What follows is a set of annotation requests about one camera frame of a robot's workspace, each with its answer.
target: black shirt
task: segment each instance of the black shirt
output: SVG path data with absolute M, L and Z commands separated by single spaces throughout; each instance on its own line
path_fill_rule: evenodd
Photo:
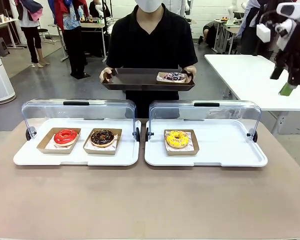
M 166 9 L 155 30 L 148 34 L 133 12 L 112 30 L 106 64 L 110 68 L 177 69 L 198 62 L 187 20 Z

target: brown serving tray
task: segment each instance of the brown serving tray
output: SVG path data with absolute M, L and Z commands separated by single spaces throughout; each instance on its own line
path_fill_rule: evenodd
M 189 91 L 195 86 L 193 80 L 189 84 L 158 84 L 158 73 L 186 73 L 181 69 L 145 69 L 115 68 L 112 70 L 110 82 L 103 81 L 109 90 L 122 91 Z

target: white table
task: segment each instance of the white table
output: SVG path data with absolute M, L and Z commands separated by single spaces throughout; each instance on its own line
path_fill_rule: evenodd
M 61 62 L 63 62 L 64 60 L 67 60 L 69 58 L 68 54 L 65 51 L 65 44 L 64 44 L 64 38 L 63 35 L 61 33 L 61 29 L 54 23 L 49 24 L 49 27 L 52 28 L 56 28 L 58 30 L 58 34 L 59 34 L 59 38 L 60 38 L 60 43 L 61 43 L 61 47 L 62 47 L 62 52 L 63 52 L 63 58 L 61 58 Z
M 238 33 L 240 25 L 229 25 L 227 22 L 221 21 L 220 19 L 215 19 L 214 22 L 217 23 L 218 26 L 215 35 L 214 48 L 212 50 L 216 53 L 224 54 L 229 40 L 231 40 L 230 48 L 232 49 L 234 35 Z
M 104 33 L 104 27 L 105 26 L 106 25 L 104 23 L 81 23 L 82 28 L 94 29 L 94 32 L 96 32 L 97 29 L 101 29 L 102 47 L 103 47 L 103 52 L 104 52 L 104 59 L 102 60 L 103 63 L 107 60 L 107 52 L 106 52 L 106 44 L 105 44 L 105 33 Z M 81 32 L 91 33 L 91 31 L 84 31 L 84 30 L 81 30 Z
M 0 23 L 0 29 L 6 28 L 6 27 L 8 28 L 9 36 L 10 36 L 11 43 L 12 43 L 12 47 L 8 47 L 8 49 L 24 49 L 23 47 L 17 47 L 16 46 L 14 37 L 12 36 L 11 29 L 10 29 L 10 26 L 9 26 L 9 23 L 15 22 L 17 20 L 18 19 L 12 18 L 11 20 Z
M 270 79 L 275 64 L 263 56 L 207 54 L 205 58 L 226 84 L 224 97 L 232 91 L 237 99 L 254 102 L 263 111 L 281 112 L 272 134 L 279 134 L 289 112 L 300 111 L 300 86 L 290 96 L 279 95 L 288 72 Z

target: table leg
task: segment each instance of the table leg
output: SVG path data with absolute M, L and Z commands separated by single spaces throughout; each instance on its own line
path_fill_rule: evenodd
M 278 119 L 276 120 L 273 129 L 271 131 L 273 136 L 277 136 L 280 134 L 280 131 L 284 125 L 284 122 L 288 116 L 289 112 L 288 111 L 282 111 L 278 117 Z
M 217 51 L 217 41 L 218 41 L 219 26 L 220 26 L 220 23 L 218 23 L 218 27 L 217 27 L 217 29 L 216 29 L 216 35 L 215 35 L 215 41 L 214 41 L 214 47 L 212 48 L 212 50 L 215 51 L 216 53 L 218 52 L 218 51 Z
M 105 34 L 102 28 L 101 28 L 101 33 L 102 33 L 102 44 L 103 44 L 103 54 L 104 54 L 104 59 L 102 60 L 102 62 L 104 63 L 107 60 L 107 52 L 106 52 Z
M 17 47 L 17 46 L 16 46 L 14 37 L 12 36 L 12 32 L 11 32 L 9 23 L 7 23 L 6 26 L 7 26 L 7 28 L 8 28 L 9 36 L 10 36 L 11 43 L 12 43 L 12 47 L 8 47 L 8 49 L 25 49 L 24 47 Z
M 231 54 L 232 51 L 232 45 L 234 44 L 234 39 L 235 39 L 235 34 L 232 34 L 231 40 L 230 40 L 230 48 L 229 48 L 229 55 Z
M 60 43 L 61 43 L 61 47 L 62 47 L 62 51 L 63 51 L 63 56 L 64 57 L 61 59 L 61 62 L 63 62 L 64 60 L 68 59 L 69 56 L 67 55 L 67 53 L 65 51 L 64 40 L 63 40 L 63 37 L 61 36 L 59 27 L 57 26 L 56 29 L 58 30 L 58 34 L 59 34 L 59 37 L 60 37 Z
M 228 86 L 225 87 L 224 91 L 223 91 L 223 96 L 222 98 L 224 100 L 227 100 L 229 98 L 229 94 L 230 94 L 230 89 Z
M 223 40 L 222 53 L 221 54 L 224 54 L 226 52 L 227 45 L 228 45 L 228 38 L 229 38 L 229 31 L 226 30 L 225 37 L 224 37 L 224 40 Z

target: hand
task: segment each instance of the hand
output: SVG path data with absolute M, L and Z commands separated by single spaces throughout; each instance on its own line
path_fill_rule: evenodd
M 187 73 L 190 73 L 193 75 L 193 79 L 194 80 L 196 78 L 197 75 L 197 69 L 195 66 L 191 65 L 191 66 L 187 66 L 185 67 L 183 70 L 185 70 Z
M 102 70 L 101 74 L 100 74 L 100 82 L 102 83 L 104 80 L 106 80 L 107 82 L 110 82 L 110 77 L 109 75 L 111 75 L 113 68 L 111 67 L 106 67 L 105 69 Z

